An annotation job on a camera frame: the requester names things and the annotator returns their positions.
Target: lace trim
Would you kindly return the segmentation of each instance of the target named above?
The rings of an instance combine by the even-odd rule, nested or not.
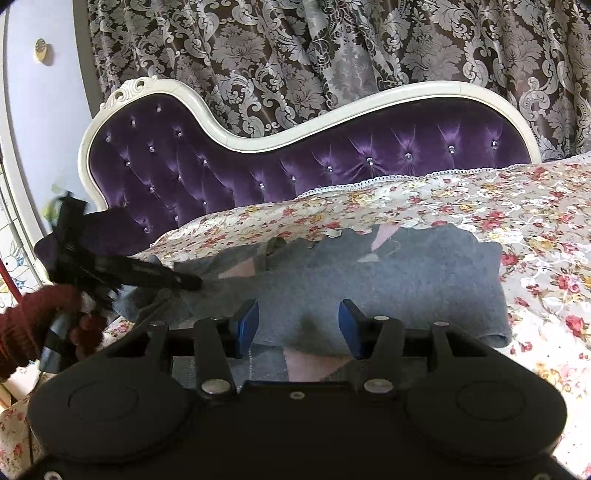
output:
[[[362,190],[367,187],[371,187],[371,186],[374,186],[378,183],[383,183],[386,181],[410,181],[410,180],[416,181],[416,180],[428,180],[428,179],[440,177],[442,175],[452,175],[452,174],[458,174],[458,173],[471,175],[473,173],[480,173],[483,171],[510,171],[510,170],[513,170],[518,167],[524,167],[525,165],[531,165],[531,164],[517,163],[515,165],[510,165],[505,168],[486,167],[486,168],[473,168],[471,170],[460,170],[460,169],[456,168],[456,169],[452,169],[452,170],[436,171],[436,172],[430,173],[428,175],[424,175],[422,177],[413,177],[411,175],[384,175],[382,177],[375,177],[374,179],[364,180],[364,181],[360,181],[357,183],[344,184],[344,185],[331,185],[330,187],[321,187],[318,189],[309,190],[305,193],[302,193],[301,195],[298,195],[295,198],[295,200],[300,200],[305,197],[310,197],[310,196],[316,195],[318,193],[349,192],[351,190]]]

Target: bed frame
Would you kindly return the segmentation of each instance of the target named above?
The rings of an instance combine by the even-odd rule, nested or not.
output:
[[[97,254],[131,255],[208,213],[541,156],[519,112],[470,83],[401,86],[268,137],[242,138],[185,84],[142,77],[101,105],[78,162],[99,211],[85,217],[83,243]]]

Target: gray fabric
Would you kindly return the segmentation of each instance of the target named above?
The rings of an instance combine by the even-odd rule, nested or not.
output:
[[[202,276],[203,291],[126,288],[115,307],[130,320],[165,320],[171,328],[184,328],[199,318],[232,315],[244,300],[257,298],[260,326],[249,356],[229,360],[237,385],[245,380],[288,380],[284,346],[317,355],[347,355],[337,322],[344,298],[368,316],[388,314],[407,327],[427,328],[444,319],[492,346],[510,341],[498,281],[499,244],[481,244],[471,233],[444,225],[400,229],[372,252],[377,234],[375,226],[367,235],[345,229],[340,237],[320,242],[273,239],[229,248],[175,266]],[[218,278],[248,259],[255,267],[253,277]],[[422,360],[405,362],[405,382],[424,375]],[[327,380],[355,383],[362,369],[363,362],[350,362]],[[193,359],[175,358],[173,377],[194,388]]]
[[[368,316],[387,314],[406,327],[428,328],[435,320],[447,320],[491,346],[508,344],[499,244],[479,243],[452,225],[401,228],[389,241],[399,248],[379,262],[322,265],[324,260],[318,260],[317,268],[280,268],[208,281],[202,291],[181,292],[181,298],[197,318],[229,316],[243,301],[257,299],[255,343],[320,355],[348,353],[337,322],[338,305],[346,298]],[[342,250],[339,258],[350,256]],[[190,272],[191,264],[178,268]]]

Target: floral bedspread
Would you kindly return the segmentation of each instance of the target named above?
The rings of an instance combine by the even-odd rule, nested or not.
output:
[[[554,456],[581,478],[591,475],[591,155],[506,170],[445,172],[382,180],[360,190],[323,192],[196,219],[163,235],[139,257],[164,264],[232,245],[319,239],[376,223],[428,228],[449,222],[481,241],[502,244],[499,279],[513,341],[500,350],[563,395],[567,426]],[[105,332],[111,342],[130,325]],[[36,458],[29,451],[27,398],[0,417],[0,469],[10,478]]]

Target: metal screw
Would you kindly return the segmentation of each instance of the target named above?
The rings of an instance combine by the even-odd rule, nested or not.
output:
[[[232,386],[230,382],[223,378],[211,378],[201,384],[201,390],[210,395],[219,395],[220,393],[229,392]]]
[[[384,394],[394,390],[394,385],[385,378],[372,378],[363,384],[364,389],[369,393]]]

